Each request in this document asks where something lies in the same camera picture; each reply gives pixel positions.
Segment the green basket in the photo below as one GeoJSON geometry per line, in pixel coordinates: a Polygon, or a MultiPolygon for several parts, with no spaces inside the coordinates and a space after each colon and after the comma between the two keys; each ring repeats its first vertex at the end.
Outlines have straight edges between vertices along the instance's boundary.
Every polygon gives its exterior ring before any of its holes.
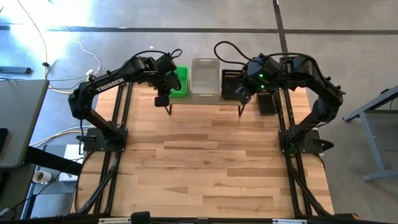
{"type": "Polygon", "coordinates": [[[178,79],[181,82],[181,90],[172,89],[172,92],[169,97],[170,98],[185,98],[187,95],[189,67],[177,66],[175,73],[178,75],[178,79]]]}

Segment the black tray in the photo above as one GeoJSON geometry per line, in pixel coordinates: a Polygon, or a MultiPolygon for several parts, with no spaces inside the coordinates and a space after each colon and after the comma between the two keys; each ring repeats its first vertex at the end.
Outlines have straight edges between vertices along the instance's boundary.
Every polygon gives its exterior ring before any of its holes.
{"type": "Polygon", "coordinates": [[[236,78],[242,70],[223,69],[221,71],[221,96],[224,100],[238,100],[235,90],[239,87],[239,81],[236,78]]]}
{"type": "Polygon", "coordinates": [[[272,90],[260,90],[257,92],[257,103],[260,115],[276,114],[275,99],[272,90]]]}

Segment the wooden tabletop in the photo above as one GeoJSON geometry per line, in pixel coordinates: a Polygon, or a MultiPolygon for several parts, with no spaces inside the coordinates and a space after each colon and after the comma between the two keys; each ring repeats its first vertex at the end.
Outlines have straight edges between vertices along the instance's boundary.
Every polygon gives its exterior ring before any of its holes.
{"type": "MultiPolygon", "coordinates": [[[[214,105],[175,105],[169,116],[154,106],[156,91],[144,85],[133,89],[112,216],[139,211],[153,217],[294,216],[277,115],[260,116],[253,98],[240,118],[236,106],[214,105]]],[[[99,96],[96,111],[108,120],[116,92],[99,96]]],[[[290,96],[298,123],[310,112],[307,94],[298,88],[290,96]]],[[[94,153],[83,168],[79,207],[98,185],[103,156],[94,153]]],[[[308,187],[333,213],[321,161],[306,154],[303,163],[308,187]]]]}

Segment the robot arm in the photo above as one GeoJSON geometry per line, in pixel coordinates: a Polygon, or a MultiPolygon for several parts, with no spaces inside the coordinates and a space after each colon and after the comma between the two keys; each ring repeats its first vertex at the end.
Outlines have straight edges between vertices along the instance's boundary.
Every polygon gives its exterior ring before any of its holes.
{"type": "Polygon", "coordinates": [[[106,121],[91,108],[93,98],[103,91],[127,82],[136,82],[138,84],[143,82],[148,83],[150,86],[153,86],[158,93],[158,97],[155,98],[155,106],[169,105],[168,96],[170,95],[171,89],[181,89],[178,76],[173,72],[177,69],[177,66],[173,62],[175,57],[172,55],[174,52],[171,54],[160,52],[163,53],[163,56],[157,60],[154,60],[152,57],[138,56],[146,52],[159,51],[148,50],[140,52],[126,61],[117,70],[112,72],[107,71],[105,75],[97,78],[89,77],[89,81],[81,83],[68,98],[72,116],[80,120],[88,120],[101,130],[105,139],[111,139],[118,133],[116,124],[111,121],[106,121]]]}
{"type": "Polygon", "coordinates": [[[330,122],[343,103],[343,92],[340,86],[334,86],[331,78],[325,78],[317,62],[307,56],[281,58],[276,62],[269,55],[260,54],[250,60],[240,74],[241,86],[236,90],[241,103],[250,101],[251,96],[261,89],[290,89],[308,87],[319,98],[315,101],[311,113],[298,125],[289,129],[289,139],[302,140],[305,134],[320,122],[330,122]]]}

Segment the gray floor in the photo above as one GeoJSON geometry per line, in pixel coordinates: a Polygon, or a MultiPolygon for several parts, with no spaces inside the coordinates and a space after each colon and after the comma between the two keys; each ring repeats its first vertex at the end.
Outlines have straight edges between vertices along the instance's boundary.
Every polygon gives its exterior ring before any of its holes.
{"type": "MultiPolygon", "coordinates": [[[[179,27],[179,28],[260,28],[276,29],[272,0],[216,1],[21,1],[42,24],[96,27],[179,27]]],[[[354,29],[396,30],[398,1],[382,0],[279,0],[285,29],[354,29]]],[[[19,5],[7,2],[0,13],[0,22],[29,23],[19,5]]],[[[135,32],[44,32],[53,64],[49,79],[75,78],[97,67],[96,61],[81,51],[78,39],[93,51],[104,70],[119,67],[127,58],[150,46],[171,51],[182,48],[177,63],[189,65],[193,57],[212,57],[213,46],[220,40],[230,40],[247,55],[280,52],[278,34],[220,34],[220,33],[135,33],[135,32]]],[[[396,58],[398,35],[286,35],[291,52],[310,54],[318,60],[325,76],[347,92],[338,117],[320,129],[324,139],[335,143],[325,153],[326,174],[335,212],[357,213],[365,220],[397,222],[398,178],[364,183],[362,175],[376,171],[362,124],[355,120],[346,124],[340,119],[386,88],[398,84],[396,58]]],[[[34,29],[26,27],[0,31],[0,64],[30,66],[31,76],[42,78],[41,62],[44,51],[34,29]]],[[[221,56],[242,60],[227,47],[220,47],[221,56]]],[[[76,81],[55,83],[70,87],[76,81]]],[[[308,92],[311,103],[316,96],[308,92]]],[[[398,101],[393,104],[398,108],[398,101]]],[[[77,126],[70,115],[67,95],[47,92],[44,107],[32,142],[46,138],[63,129],[77,126]]],[[[65,136],[51,144],[75,144],[75,135],[65,136]]],[[[390,155],[392,165],[398,153],[390,155]]],[[[39,200],[33,216],[65,213],[66,207],[45,211],[49,203],[70,203],[70,198],[54,196],[39,200]]]]}

